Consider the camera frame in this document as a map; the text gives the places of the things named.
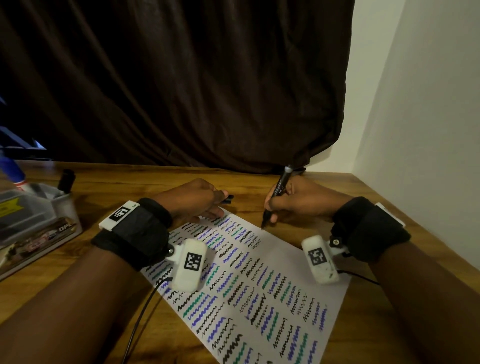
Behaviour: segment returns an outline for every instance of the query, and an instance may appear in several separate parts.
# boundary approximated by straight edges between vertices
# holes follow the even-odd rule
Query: white paper
[[[318,285],[302,250],[228,212],[183,225],[170,243],[188,238],[209,247],[199,291],[158,291],[220,363],[320,362],[349,277]],[[163,261],[142,272],[155,285],[172,270]]]

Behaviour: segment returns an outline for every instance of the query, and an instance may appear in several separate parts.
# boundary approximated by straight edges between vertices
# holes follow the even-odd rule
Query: cable wire
[[[133,337],[135,336],[135,332],[137,331],[138,329],[138,325],[140,324],[140,320],[142,319],[144,313],[145,313],[145,310],[147,309],[147,306],[148,304],[150,303],[150,301],[152,300],[153,296],[155,295],[155,292],[158,290],[158,288],[160,288],[160,286],[164,283],[164,282],[171,282],[173,280],[172,277],[168,277],[168,278],[165,278],[163,280],[161,280],[160,282],[158,282],[155,286],[155,288],[153,288],[153,291],[152,293],[150,294],[150,297],[148,297],[148,300],[147,302],[145,302],[145,305],[140,313],[140,316],[138,316],[138,319],[137,319],[137,322],[135,323],[135,326],[133,327],[133,331],[132,331],[132,335],[130,336],[130,340],[128,342],[128,345],[127,345],[127,350],[125,350],[125,355],[123,357],[123,360],[121,361],[121,364],[125,364],[127,363],[128,359],[129,359],[129,351],[130,351],[130,347],[132,345],[132,342],[133,342]]]
[[[345,273],[345,274],[349,274],[349,275],[351,275],[351,276],[355,276],[355,277],[358,277],[358,278],[362,278],[362,279],[364,279],[364,280],[366,280],[366,281],[368,281],[368,282],[370,282],[370,283],[373,283],[373,284],[376,284],[377,286],[380,286],[380,283],[375,282],[374,280],[371,280],[370,278],[361,276],[361,275],[358,274],[358,273],[350,272],[350,271],[348,271],[348,270],[338,270],[337,272],[338,272],[339,274]]]

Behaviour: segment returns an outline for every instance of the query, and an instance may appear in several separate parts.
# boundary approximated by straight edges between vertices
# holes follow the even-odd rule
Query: wooden table
[[[54,186],[57,185],[64,168],[76,172],[73,196],[85,232],[0,282],[0,322],[84,254],[90,248],[90,240],[98,232],[98,222],[124,201],[152,196],[201,177],[217,188],[227,189],[235,195],[233,204],[227,207],[228,210],[260,226],[264,197],[278,180],[277,176],[198,168],[51,162],[23,162],[21,165],[31,182],[44,182]],[[466,284],[480,291],[480,273],[475,268],[353,175],[306,173],[305,176],[326,187],[381,202],[406,222],[415,244]],[[9,182],[0,180],[2,190],[11,187]],[[300,247],[303,239],[315,234],[313,220],[295,219],[291,223],[294,226],[279,223],[276,227],[267,229],[296,247]],[[319,228],[322,231],[329,229],[327,225]],[[353,258],[342,260],[339,266],[374,278],[366,264]],[[150,284],[139,275],[104,347],[102,359],[106,363],[120,363],[132,327],[150,290]],[[159,295],[150,303],[138,333],[140,339],[134,341],[130,363],[216,363],[208,350]],[[322,363],[396,364],[419,363],[419,360],[408,344],[408,338],[382,290],[361,279],[353,278]]]

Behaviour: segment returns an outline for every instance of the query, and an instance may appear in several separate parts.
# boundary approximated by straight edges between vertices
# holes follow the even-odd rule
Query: blue pen
[[[36,194],[32,186],[26,181],[25,173],[13,159],[7,158],[3,151],[0,151],[0,168],[20,191]]]

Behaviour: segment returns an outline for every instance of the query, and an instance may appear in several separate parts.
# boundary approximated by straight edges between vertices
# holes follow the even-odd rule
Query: yellow label
[[[0,204],[0,218],[13,214],[14,212],[23,210],[22,206],[18,206],[19,197],[10,201],[5,201]]]

